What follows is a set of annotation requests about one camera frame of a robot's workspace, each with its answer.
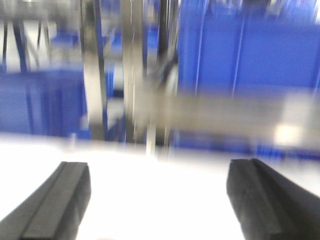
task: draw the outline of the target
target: metal beam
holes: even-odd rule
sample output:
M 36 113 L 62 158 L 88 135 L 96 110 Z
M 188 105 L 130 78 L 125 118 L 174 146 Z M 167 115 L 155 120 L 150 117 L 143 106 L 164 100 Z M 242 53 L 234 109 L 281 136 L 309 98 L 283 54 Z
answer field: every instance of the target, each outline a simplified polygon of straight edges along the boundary
M 7 70 L 7 43 L 8 43 L 8 21 L 3 23 L 3 46 L 2 46 L 2 65 Z
M 100 0 L 80 1 L 80 38 L 87 116 L 93 140 L 105 140 L 107 93 Z
M 242 136 L 285 147 L 320 150 L 320 108 L 310 95 L 285 99 L 230 99 L 137 94 L 136 125 L 212 135 Z
M 126 140 L 134 142 L 136 89 L 142 85 L 147 67 L 147 1 L 121 0 L 123 100 Z
M 159 41 L 158 57 L 162 58 L 168 50 L 169 20 L 170 20 L 170 0 L 160 0 L 159 8 Z
M 24 22 L 22 20 L 13 20 L 12 21 L 13 33 L 16 42 L 16 48 L 18 50 L 19 58 L 20 58 L 20 70 L 22 73 L 27 72 L 28 64 L 27 64 L 27 43 L 25 37 L 25 27 Z

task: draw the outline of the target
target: metal rack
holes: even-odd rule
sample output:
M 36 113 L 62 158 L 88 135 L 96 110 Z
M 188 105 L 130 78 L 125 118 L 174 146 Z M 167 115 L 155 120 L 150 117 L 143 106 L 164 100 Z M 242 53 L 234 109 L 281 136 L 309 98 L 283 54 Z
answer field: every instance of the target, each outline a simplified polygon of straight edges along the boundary
M 236 134 L 279 145 L 282 143 L 278 136 L 287 135 L 297 140 L 287 141 L 283 147 L 319 149 L 320 124 L 316 119 L 320 112 L 315 96 L 294 95 L 290 100 L 252 102 L 245 98 L 177 95 L 178 78 L 172 77 L 176 76 L 172 72 L 177 71 L 180 1 L 160 2 L 155 59 L 148 59 L 147 0 L 120 2 L 127 142 L 142 142 L 147 133 L 147 147 L 152 152 L 156 142 L 167 145 L 170 131 L 178 129 L 212 135 Z M 56 3 L 46 8 L 48 17 L 50 21 L 65 23 L 70 16 L 53 14 L 61 9 Z M 100 1 L 78 0 L 77 3 L 88 122 L 92 138 L 104 140 L 107 94 Z

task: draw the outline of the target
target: metal pole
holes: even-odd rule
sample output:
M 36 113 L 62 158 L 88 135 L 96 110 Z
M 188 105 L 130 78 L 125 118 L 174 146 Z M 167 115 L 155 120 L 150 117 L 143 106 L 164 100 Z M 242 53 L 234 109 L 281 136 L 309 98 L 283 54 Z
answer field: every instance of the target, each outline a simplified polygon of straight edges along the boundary
M 30 50 L 30 54 L 33 56 L 34 61 L 35 61 L 35 65 L 37 68 L 40 67 L 40 61 L 39 61 L 39 57 L 37 54 L 37 50 L 34 48 L 32 42 L 30 41 L 30 39 L 28 38 L 27 35 L 24 36 L 25 37 L 25 43 L 26 43 L 26 47 L 29 48 Z
M 3 25 L 3 48 L 2 48 L 2 64 L 7 69 L 7 42 L 8 42 L 8 22 L 4 20 Z
M 169 37 L 169 17 L 170 17 L 170 0 L 160 0 L 159 8 L 159 45 L 158 57 L 162 56 L 168 50 L 168 37 Z
M 123 100 L 126 141 L 135 141 L 135 91 L 142 86 L 147 66 L 146 0 L 121 0 Z
M 43 35 L 44 35 L 44 42 L 45 47 L 48 55 L 48 59 L 51 62 L 52 60 L 52 49 L 51 49 L 51 43 L 50 43 L 50 37 L 49 37 L 49 27 L 48 27 L 48 21 L 43 21 Z
M 42 28 L 42 24 L 41 24 L 41 21 L 39 21 L 39 24 L 38 24 L 38 36 L 36 38 L 36 50 L 38 52 L 39 52 L 39 49 L 40 49 L 41 28 Z
M 93 140 L 105 140 L 107 94 L 100 0 L 80 1 L 80 38 L 87 116 Z
M 12 21 L 13 33 L 15 37 L 16 47 L 20 58 L 20 70 L 22 73 L 27 72 L 27 46 L 25 37 L 25 28 L 22 20 Z
M 179 34 L 179 1 L 170 0 L 168 23 L 168 58 L 175 57 Z

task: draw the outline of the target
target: white table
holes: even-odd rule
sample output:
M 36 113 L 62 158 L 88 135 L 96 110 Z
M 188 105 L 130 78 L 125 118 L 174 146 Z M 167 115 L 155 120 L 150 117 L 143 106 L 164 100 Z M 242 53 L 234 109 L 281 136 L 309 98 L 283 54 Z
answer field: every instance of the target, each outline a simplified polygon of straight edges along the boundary
M 61 161 L 88 162 L 92 195 L 77 240 L 243 240 L 226 194 L 236 154 L 175 151 L 146 156 L 143 147 L 0 135 L 0 219 L 27 198 Z M 320 165 L 272 166 L 320 195 Z

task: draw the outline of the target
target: horizontal metal bar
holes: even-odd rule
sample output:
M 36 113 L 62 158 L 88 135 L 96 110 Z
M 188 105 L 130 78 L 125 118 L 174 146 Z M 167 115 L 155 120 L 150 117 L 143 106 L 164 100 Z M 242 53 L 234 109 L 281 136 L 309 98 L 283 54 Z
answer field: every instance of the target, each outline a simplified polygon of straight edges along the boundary
M 137 126 L 152 124 L 157 128 L 243 136 L 283 146 L 320 149 L 320 109 L 309 96 L 257 101 L 142 91 L 136 95 L 134 110 Z

